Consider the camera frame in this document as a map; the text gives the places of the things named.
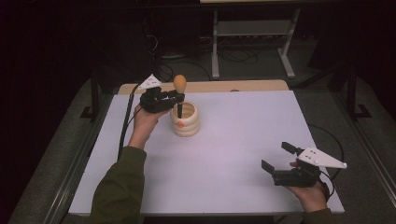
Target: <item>green sleeve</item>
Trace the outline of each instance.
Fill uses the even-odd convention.
[[[332,211],[327,208],[311,213],[303,214],[304,224],[336,224],[337,220],[332,215]]]
[[[147,154],[125,147],[93,195],[88,223],[137,223],[143,198]]]

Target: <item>dark background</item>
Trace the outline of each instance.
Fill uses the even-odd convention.
[[[92,72],[98,74],[102,89],[111,93],[122,83],[156,72],[158,59],[148,54],[152,43],[147,35],[158,36],[163,48],[197,56],[193,43],[200,35],[211,35],[212,13],[207,11],[89,17],[77,10],[80,7],[78,1],[63,0],[0,3],[0,223],[7,222],[67,108]],[[229,11],[225,17],[235,15],[247,16]],[[319,40],[313,67],[325,70],[340,60],[353,65],[396,118],[395,22],[393,1],[311,6],[303,9],[295,37]]]

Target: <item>gray floor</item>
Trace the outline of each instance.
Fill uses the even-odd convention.
[[[289,58],[296,74],[295,79],[286,77],[276,53],[276,44],[272,44],[261,48],[258,61],[253,64],[229,62],[220,58],[220,80],[284,79],[290,86],[296,85],[319,72],[307,67],[315,45],[315,40],[292,41]],[[231,51],[222,53],[230,59]],[[185,75],[188,81],[207,81],[209,77],[206,72],[211,71],[209,55],[207,53],[194,60],[182,58],[166,65],[173,68],[175,75]],[[233,55],[243,59],[247,57],[247,51],[233,51]],[[246,62],[254,62],[254,57]],[[166,69],[168,67],[163,66],[163,71],[167,71]],[[383,165],[389,176],[393,179],[396,177],[395,121],[375,99],[371,88],[360,79],[357,104],[365,105],[373,117],[352,121],[344,109],[346,90],[336,93],[328,91],[326,85],[329,78],[325,77],[307,89],[294,92],[304,117],[310,124],[317,146],[334,157],[340,157],[340,147],[333,138],[335,136],[345,152],[348,168],[337,176],[334,184],[346,211],[342,215],[336,215],[336,218],[341,224],[396,223],[395,204],[384,188],[386,183],[377,174],[377,170],[384,170],[381,166]],[[84,107],[90,103],[90,83],[87,82],[70,105],[9,223],[84,222],[83,217],[64,215],[73,199],[73,189],[78,182],[69,183],[69,186],[74,186],[69,193],[63,194],[59,190],[67,182],[65,177],[72,172],[70,166],[75,164],[77,151],[86,140],[87,133],[97,130],[94,123],[79,117]],[[372,163],[375,161],[372,159],[373,155],[382,162],[380,165]],[[87,159],[82,157],[80,163],[84,164]],[[54,201],[62,202],[57,203],[62,209],[57,211],[57,215],[48,215],[49,211],[54,211],[51,209]],[[291,216],[280,223],[299,223],[300,220],[299,216]]]

